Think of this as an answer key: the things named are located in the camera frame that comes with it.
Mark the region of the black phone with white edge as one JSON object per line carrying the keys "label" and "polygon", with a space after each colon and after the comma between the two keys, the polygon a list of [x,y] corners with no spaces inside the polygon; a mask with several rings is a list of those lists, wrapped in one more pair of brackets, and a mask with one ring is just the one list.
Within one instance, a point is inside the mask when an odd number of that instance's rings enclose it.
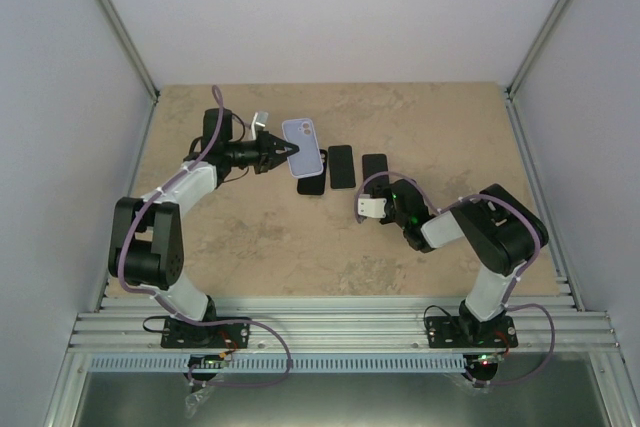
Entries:
{"label": "black phone with white edge", "polygon": [[371,178],[370,184],[386,185],[389,183],[388,160],[382,153],[370,153],[362,155],[363,179]]}

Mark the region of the lilac phone case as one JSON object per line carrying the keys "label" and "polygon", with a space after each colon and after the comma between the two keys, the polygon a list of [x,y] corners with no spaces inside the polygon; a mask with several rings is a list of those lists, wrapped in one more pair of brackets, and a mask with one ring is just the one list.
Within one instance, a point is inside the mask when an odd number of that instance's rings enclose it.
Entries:
{"label": "lilac phone case", "polygon": [[296,179],[320,175],[323,162],[312,120],[285,120],[282,123],[282,132],[287,142],[298,147],[298,151],[287,159],[291,175]]}

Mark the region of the black phone case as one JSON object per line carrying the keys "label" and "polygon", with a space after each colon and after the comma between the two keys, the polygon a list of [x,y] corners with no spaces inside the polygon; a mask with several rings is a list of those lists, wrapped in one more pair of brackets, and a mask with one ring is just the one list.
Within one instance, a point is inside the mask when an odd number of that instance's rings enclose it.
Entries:
{"label": "black phone case", "polygon": [[315,176],[298,179],[296,186],[298,195],[322,196],[324,194],[326,187],[328,152],[325,149],[320,149],[319,153],[322,160],[322,171]]}

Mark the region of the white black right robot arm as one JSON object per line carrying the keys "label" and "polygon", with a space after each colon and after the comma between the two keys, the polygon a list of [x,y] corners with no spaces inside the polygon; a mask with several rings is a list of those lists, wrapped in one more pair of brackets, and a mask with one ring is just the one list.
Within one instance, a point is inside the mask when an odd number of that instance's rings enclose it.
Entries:
{"label": "white black right robot arm", "polygon": [[371,218],[398,226],[407,244],[422,253],[460,239],[468,242],[480,270],[452,318],[454,337],[468,346],[508,336],[508,299],[549,242],[543,222],[499,184],[432,212],[417,184],[400,179],[360,192],[355,214],[358,221]]}

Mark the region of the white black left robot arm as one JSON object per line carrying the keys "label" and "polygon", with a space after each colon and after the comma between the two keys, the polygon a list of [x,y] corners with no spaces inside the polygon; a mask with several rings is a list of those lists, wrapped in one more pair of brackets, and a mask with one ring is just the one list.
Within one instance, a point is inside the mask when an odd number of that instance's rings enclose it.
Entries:
{"label": "white black left robot arm", "polygon": [[184,272],[182,220],[235,169],[266,173],[299,152],[299,147],[264,128],[249,141],[233,139],[234,113],[223,107],[203,117],[203,134],[168,181],[142,197],[123,197],[114,208],[108,270],[120,287],[150,296],[176,320],[197,346],[218,337],[212,298]]}

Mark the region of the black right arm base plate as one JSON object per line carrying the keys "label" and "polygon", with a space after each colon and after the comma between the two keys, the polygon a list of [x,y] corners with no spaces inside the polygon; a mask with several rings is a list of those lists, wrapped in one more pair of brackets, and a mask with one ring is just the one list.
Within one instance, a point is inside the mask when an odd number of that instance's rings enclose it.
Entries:
{"label": "black right arm base plate", "polygon": [[425,330],[429,346],[444,348],[515,348],[519,340],[510,316],[499,316],[487,322],[465,324],[459,316],[427,316]]}

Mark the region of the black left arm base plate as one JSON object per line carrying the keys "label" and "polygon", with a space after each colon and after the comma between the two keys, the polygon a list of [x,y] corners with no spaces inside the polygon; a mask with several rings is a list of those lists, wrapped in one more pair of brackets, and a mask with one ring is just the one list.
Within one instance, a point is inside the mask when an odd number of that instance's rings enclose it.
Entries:
{"label": "black left arm base plate", "polygon": [[165,349],[238,350],[248,346],[250,326],[247,323],[198,327],[167,317],[161,331],[160,345]]}

